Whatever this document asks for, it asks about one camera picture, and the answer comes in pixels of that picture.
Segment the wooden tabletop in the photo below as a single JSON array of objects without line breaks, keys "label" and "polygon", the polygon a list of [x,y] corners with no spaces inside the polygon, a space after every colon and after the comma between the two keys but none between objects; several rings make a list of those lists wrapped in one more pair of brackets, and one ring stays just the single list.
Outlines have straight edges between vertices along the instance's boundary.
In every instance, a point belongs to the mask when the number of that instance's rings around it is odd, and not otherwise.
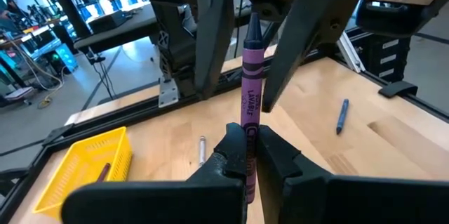
[{"label": "wooden tabletop", "polygon": [[[241,64],[241,59],[226,67]],[[157,87],[94,107],[71,117],[80,122],[157,95]],[[261,122],[333,173],[388,178],[449,180],[449,125],[396,97],[331,59],[300,67],[273,112]],[[342,101],[350,100],[343,132],[335,135]],[[133,148],[129,180],[185,180],[199,165],[199,138],[209,156],[240,120],[241,89],[128,127]],[[16,211],[11,223],[58,223],[32,209],[65,152],[56,152]],[[248,223],[263,223],[260,195],[249,206]]]}]

